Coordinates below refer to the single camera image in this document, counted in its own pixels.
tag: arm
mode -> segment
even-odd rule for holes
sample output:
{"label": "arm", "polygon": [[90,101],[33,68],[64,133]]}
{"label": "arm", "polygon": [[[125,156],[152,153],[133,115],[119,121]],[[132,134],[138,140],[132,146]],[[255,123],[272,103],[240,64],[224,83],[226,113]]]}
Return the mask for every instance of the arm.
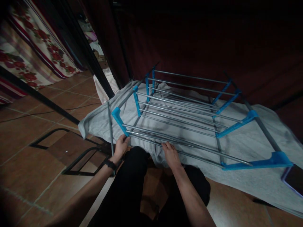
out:
{"label": "arm", "polygon": [[[115,165],[117,165],[126,152],[127,143],[130,138],[128,137],[125,139],[125,137],[125,135],[119,137],[116,143],[115,154],[110,158],[110,161]],[[113,169],[104,165],[99,172],[65,204],[47,226],[78,227],[87,215],[112,172]]]}
{"label": "arm", "polygon": [[176,148],[169,142],[163,143],[165,159],[171,168],[185,205],[188,219],[192,226],[215,227],[215,223],[208,212],[204,202],[190,182],[181,165]]}

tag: watch strap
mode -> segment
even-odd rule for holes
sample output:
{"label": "watch strap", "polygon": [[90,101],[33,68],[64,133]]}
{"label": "watch strap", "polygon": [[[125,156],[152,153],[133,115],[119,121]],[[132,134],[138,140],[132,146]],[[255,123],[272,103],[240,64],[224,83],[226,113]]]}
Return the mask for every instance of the watch strap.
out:
{"label": "watch strap", "polygon": [[108,167],[112,168],[113,170],[117,169],[117,166],[110,160],[105,160],[104,164],[107,165]]}

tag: striped fabric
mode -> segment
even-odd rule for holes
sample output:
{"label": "striped fabric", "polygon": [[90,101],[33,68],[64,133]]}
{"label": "striped fabric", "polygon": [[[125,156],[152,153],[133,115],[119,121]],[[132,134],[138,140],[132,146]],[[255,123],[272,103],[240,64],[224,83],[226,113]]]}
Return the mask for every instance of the striped fabric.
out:
{"label": "striped fabric", "polygon": [[[36,90],[81,72],[31,0],[16,1],[0,34],[0,65]],[[0,104],[25,95],[0,80]]]}
{"label": "striped fabric", "polygon": [[[110,68],[106,68],[103,69],[104,75],[108,81],[108,83],[110,84],[111,89],[113,90],[114,94],[116,94],[120,89],[117,85],[117,82],[115,81],[113,74],[110,71]],[[106,103],[107,100],[109,100],[109,97],[107,96],[107,94],[105,93],[102,85],[100,84],[99,80],[97,79],[97,77],[94,75],[94,82],[95,82],[95,86],[96,86],[96,90],[97,90],[97,94],[99,96],[99,99],[101,101],[102,104]]]}

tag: clothes drying rack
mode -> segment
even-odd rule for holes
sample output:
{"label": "clothes drying rack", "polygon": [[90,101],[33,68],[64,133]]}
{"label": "clothes drying rack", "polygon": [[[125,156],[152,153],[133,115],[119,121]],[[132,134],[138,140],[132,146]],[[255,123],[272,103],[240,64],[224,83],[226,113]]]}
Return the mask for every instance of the clothes drying rack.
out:
{"label": "clothes drying rack", "polygon": [[[192,148],[198,148],[201,150],[201,152],[211,152],[213,154],[217,154],[219,156],[218,157],[218,160],[220,160],[219,162],[215,162],[215,161],[203,158],[202,156],[198,156],[198,155],[194,155],[194,154],[190,154],[190,153],[178,150],[178,153],[180,153],[182,155],[186,155],[188,157],[195,158],[197,160],[209,163],[211,165],[218,166],[218,167],[222,168],[222,170],[274,168],[274,167],[287,167],[287,166],[293,165],[292,162],[289,161],[286,154],[280,150],[278,144],[276,143],[276,141],[273,139],[271,134],[268,132],[268,130],[266,129],[266,127],[260,120],[257,112],[254,111],[252,109],[252,107],[250,106],[250,104],[247,102],[247,100],[243,96],[241,90],[237,88],[236,84],[226,73],[224,73],[224,74],[226,75],[228,80],[227,81],[218,81],[218,80],[205,79],[205,78],[200,78],[200,77],[193,77],[193,76],[187,76],[187,75],[182,75],[182,74],[159,71],[159,70],[156,70],[156,66],[157,66],[157,64],[146,74],[145,78],[142,79],[133,88],[132,92],[130,92],[127,95],[127,97],[119,104],[119,106],[116,107],[114,109],[114,111],[112,112],[112,116],[114,117],[114,119],[116,120],[116,122],[118,123],[118,125],[120,126],[120,128],[122,129],[122,131],[124,132],[124,134],[126,136],[131,136],[131,137],[152,143],[157,146],[162,146],[162,145],[161,145],[161,143],[156,142],[154,140],[160,140],[163,142],[168,141],[168,142],[174,143],[174,144],[184,145],[184,146],[188,146],[188,147],[192,147]],[[222,83],[222,84],[225,84],[225,86],[221,91],[219,91],[219,90],[213,90],[213,89],[209,89],[209,88],[179,84],[179,83],[175,83],[175,82],[171,82],[171,81],[167,81],[167,80],[157,79],[157,78],[155,78],[155,72],[175,75],[175,76],[179,76],[179,77],[197,79],[197,80],[211,81],[211,82],[215,82],[215,83]],[[138,92],[138,86],[141,83],[143,83],[144,80],[146,83],[146,94]],[[149,81],[152,81],[152,87],[149,86]],[[186,97],[186,96],[174,94],[174,93],[171,93],[168,91],[160,90],[155,85],[155,82],[163,82],[163,83],[178,85],[178,86],[182,86],[182,87],[211,91],[211,92],[218,93],[218,95],[212,102],[203,102],[201,100],[196,100],[196,99],[193,99],[190,97]],[[231,85],[235,89],[234,93],[226,92],[227,88],[229,88]],[[161,94],[162,96],[165,96],[165,98],[154,96],[155,94]],[[229,95],[229,96],[231,96],[231,98],[228,101],[226,101],[221,107],[219,107],[216,105],[216,102],[223,94]],[[137,120],[135,121],[134,125],[126,125],[123,123],[123,121],[120,117],[120,108],[125,104],[125,102],[132,95],[134,96],[134,99],[135,99],[138,117],[137,117]],[[146,102],[140,102],[138,99],[138,96],[146,97]],[[248,114],[244,119],[235,119],[235,118],[231,118],[228,116],[224,116],[222,114],[224,109],[226,107],[228,107],[237,97],[241,97],[243,102],[245,103],[245,105],[248,108]],[[167,103],[167,105],[151,103],[152,100],[162,101],[164,103]],[[155,113],[151,110],[148,110],[148,107],[159,109],[162,112],[161,112],[161,114]],[[197,122],[199,122],[199,124],[192,124],[185,120],[180,120],[180,119],[176,119],[176,118],[173,118],[170,116],[166,116],[165,113],[173,113],[175,115],[182,116],[182,117],[190,117],[192,119],[197,120]],[[164,119],[169,119],[170,121],[171,120],[175,121],[176,123],[171,123],[170,121],[167,122],[167,121],[153,118],[152,117],[153,115],[160,116]],[[212,121],[202,118],[202,116],[211,116]],[[149,119],[161,122],[163,124],[173,125],[173,126],[185,129],[185,130],[193,131],[195,133],[198,133],[198,134],[201,134],[204,136],[213,137],[217,141],[217,150],[203,147],[198,144],[188,142],[184,139],[176,138],[171,135],[161,133],[158,131],[153,131],[153,130],[148,130],[145,128],[136,127],[140,117],[149,118]],[[225,125],[217,123],[216,118],[224,118],[224,119],[235,122],[235,124],[232,125],[231,127],[227,127]],[[237,157],[233,157],[228,154],[225,154],[221,148],[220,138],[222,138],[225,135],[231,133],[232,131],[237,130],[238,128],[250,123],[253,120],[257,122],[257,124],[259,125],[259,127],[261,128],[264,135],[266,136],[266,138],[268,139],[268,141],[270,142],[271,146],[274,149],[274,152],[272,152],[272,154],[271,154],[271,158],[267,159],[267,160],[249,162],[249,161],[245,161],[245,160],[239,159]],[[197,128],[197,130],[194,130],[192,128],[187,128],[183,125],[194,126]],[[199,131],[199,129],[214,132],[215,134],[208,134],[208,133]],[[224,161],[225,158],[234,160],[238,163],[227,165],[226,162]]]}

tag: tiled floor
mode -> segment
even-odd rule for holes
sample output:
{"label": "tiled floor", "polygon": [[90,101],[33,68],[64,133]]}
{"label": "tiled floor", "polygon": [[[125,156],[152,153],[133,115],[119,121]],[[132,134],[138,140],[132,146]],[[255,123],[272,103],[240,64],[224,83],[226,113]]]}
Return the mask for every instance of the tiled floor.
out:
{"label": "tiled floor", "polygon": [[[48,86],[40,93],[77,119],[101,105],[89,72]],[[0,121],[51,111],[30,96],[0,109]],[[65,166],[45,150],[28,145],[50,130],[67,128],[79,133],[77,126],[52,112],[0,123],[1,193],[3,204],[14,226],[43,226],[91,177],[61,175]],[[54,133],[41,144],[51,146],[66,132]],[[84,167],[94,171],[90,163]],[[168,170],[149,168],[141,202],[141,211],[154,218],[156,205],[165,204],[169,193]],[[109,179],[81,227],[87,226],[113,179]],[[283,211],[255,204],[242,192],[210,180],[208,205],[217,226],[303,226],[303,219]]]}

